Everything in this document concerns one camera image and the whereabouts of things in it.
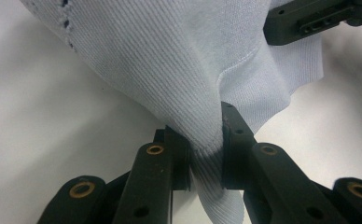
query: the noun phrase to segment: light blue fabric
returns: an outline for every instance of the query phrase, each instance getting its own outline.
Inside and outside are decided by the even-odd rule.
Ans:
[[[262,0],[22,0],[111,86],[193,146],[192,171],[214,223],[241,223],[242,198],[220,186],[220,101],[256,132],[300,85],[322,76],[318,36],[267,45]]]

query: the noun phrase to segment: crumpled cloth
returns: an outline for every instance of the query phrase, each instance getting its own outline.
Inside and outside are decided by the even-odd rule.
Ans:
[[[112,87],[145,106],[192,144],[192,172],[213,223],[242,223],[238,191],[221,188],[220,102],[253,132],[322,76],[315,35],[266,43],[270,0],[21,0]]]

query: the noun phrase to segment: screw hole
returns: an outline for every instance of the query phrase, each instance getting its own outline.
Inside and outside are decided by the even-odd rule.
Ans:
[[[158,153],[158,152],[160,152],[160,148],[158,148],[158,147],[153,147],[153,148],[151,148],[151,152],[153,152],[153,153]]]
[[[311,27],[306,27],[303,31],[304,31],[305,34],[308,34],[308,33],[310,33],[312,31],[312,28]]]
[[[82,194],[88,191],[91,187],[89,185],[81,185],[74,189],[74,192],[77,194]]]
[[[260,150],[270,156],[274,156],[275,154],[277,154],[277,149],[272,147],[262,147]]]
[[[330,25],[332,23],[332,19],[331,18],[328,18],[326,20],[324,20],[324,24],[325,25]]]
[[[308,207],[306,212],[315,219],[322,219],[324,217],[323,212],[321,212],[321,210],[316,207]]]
[[[147,206],[142,206],[134,209],[135,217],[146,217],[149,214],[149,208]]]
[[[324,25],[325,25],[324,21],[318,21],[315,24],[313,24],[312,29],[314,31],[316,31],[316,30],[322,29],[324,27]]]

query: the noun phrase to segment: hole in fabric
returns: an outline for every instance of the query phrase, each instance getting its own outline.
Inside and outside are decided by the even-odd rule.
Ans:
[[[63,0],[62,1],[62,7],[65,7],[68,4],[68,0]]]
[[[65,21],[64,22],[64,28],[67,28],[69,24],[70,24],[70,21]]]

